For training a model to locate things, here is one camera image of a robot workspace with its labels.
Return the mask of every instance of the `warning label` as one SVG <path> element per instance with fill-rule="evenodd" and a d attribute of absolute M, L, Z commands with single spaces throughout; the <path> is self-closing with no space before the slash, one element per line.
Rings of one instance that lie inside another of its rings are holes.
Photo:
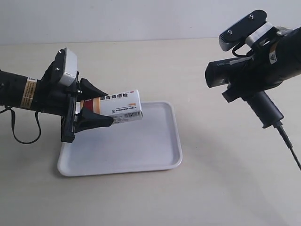
<path fill-rule="evenodd" d="M 269 62 L 271 65 L 277 62 L 277 57 L 276 57 L 277 44 L 278 44 L 278 42 L 276 42 L 274 45 L 272 45 L 271 49 L 269 50 Z"/>
<path fill-rule="evenodd" d="M 36 79 L 29 78 L 29 77 L 27 78 L 20 107 L 28 108 L 28 109 L 31 107 L 34 91 L 36 90 L 36 85 L 37 85 Z"/>

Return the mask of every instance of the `plastic tray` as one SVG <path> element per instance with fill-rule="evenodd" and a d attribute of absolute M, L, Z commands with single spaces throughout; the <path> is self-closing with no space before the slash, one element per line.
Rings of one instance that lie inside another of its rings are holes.
<path fill-rule="evenodd" d="M 177 167 L 182 149 L 172 106 L 143 102 L 142 110 L 142 120 L 86 130 L 63 143 L 59 172 L 73 177 Z"/>

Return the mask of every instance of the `cable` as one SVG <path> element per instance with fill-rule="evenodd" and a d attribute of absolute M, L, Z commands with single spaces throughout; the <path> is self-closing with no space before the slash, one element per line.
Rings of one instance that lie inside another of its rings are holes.
<path fill-rule="evenodd" d="M 21 144 L 24 144 L 24 145 L 30 145 L 30 144 L 33 144 L 34 142 L 36 142 L 41 137 L 41 126 L 40 126 L 40 121 L 39 121 L 39 116 L 38 116 L 39 112 L 35 113 L 35 119 L 36 119 L 36 122 L 37 122 L 37 125 L 38 125 L 38 128 L 39 128 L 38 137 L 36 139 L 34 139 L 33 141 L 23 142 L 23 141 L 19 140 L 15 135 L 15 124 L 16 124 L 16 113 L 15 113 L 15 111 L 12 109 L 12 107 L 5 106 L 5 109 L 0 111 L 0 114 L 4 113 L 6 111 L 11 112 L 11 130 L 12 130 L 14 138 L 17 142 L 19 142 Z"/>
<path fill-rule="evenodd" d="M 286 132 L 284 131 L 284 129 L 283 129 L 283 127 L 282 127 L 282 123 L 281 123 L 281 122 L 280 122 L 280 123 L 276 123 L 276 124 L 274 125 L 274 127 L 275 127 L 275 128 L 278 130 L 278 132 L 280 133 L 280 135 L 281 135 L 282 139 L 284 140 L 286 146 L 290 149 L 290 151 L 291 151 L 291 153 L 292 153 L 292 155 L 293 155 L 293 158 L 295 159 L 295 161 L 296 161 L 296 163 L 297 163 L 299 169 L 301 170 L 301 164 L 300 164 L 300 162 L 299 162 L 299 160 L 298 160 L 298 158 L 297 158 L 295 152 L 293 151 L 293 145 L 292 145 L 290 139 L 288 138 L 288 135 L 287 135 Z"/>

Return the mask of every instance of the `white table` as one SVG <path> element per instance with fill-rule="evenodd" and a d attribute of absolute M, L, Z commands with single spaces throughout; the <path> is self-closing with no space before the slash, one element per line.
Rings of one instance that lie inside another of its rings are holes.
<path fill-rule="evenodd" d="M 64 178 L 56 170 L 60 118 L 41 114 L 41 139 L 21 145 L 0 115 L 2 226 L 299 226 L 301 172 L 273 128 L 225 86 L 209 89 L 209 61 L 228 58 L 217 39 L 0 46 L 0 68 L 40 79 L 56 52 L 79 57 L 80 76 L 116 93 L 173 104 L 183 162 L 173 170 Z M 269 91 L 301 158 L 301 76 Z M 16 112 L 16 134 L 37 135 L 34 113 Z"/>

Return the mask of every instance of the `white wall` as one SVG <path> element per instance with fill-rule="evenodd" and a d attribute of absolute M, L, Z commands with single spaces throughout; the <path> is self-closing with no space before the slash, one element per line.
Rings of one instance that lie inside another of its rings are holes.
<path fill-rule="evenodd" d="M 214 37 L 255 9 L 301 25 L 300 0 L 2 0 L 0 44 Z"/>

